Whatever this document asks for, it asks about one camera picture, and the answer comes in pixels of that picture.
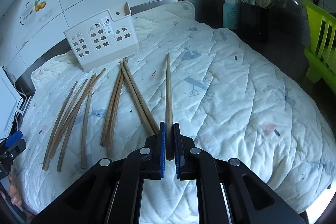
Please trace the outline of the person left hand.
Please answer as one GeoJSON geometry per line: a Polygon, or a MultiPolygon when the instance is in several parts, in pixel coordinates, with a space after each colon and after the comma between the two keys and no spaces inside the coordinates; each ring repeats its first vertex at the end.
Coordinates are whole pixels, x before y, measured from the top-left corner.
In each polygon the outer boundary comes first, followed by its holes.
{"type": "Polygon", "coordinates": [[[17,207],[22,205],[22,198],[19,193],[19,190],[15,184],[14,176],[9,173],[9,175],[4,178],[1,182],[4,182],[5,185],[3,186],[5,192],[11,197],[11,203],[17,207]]]}

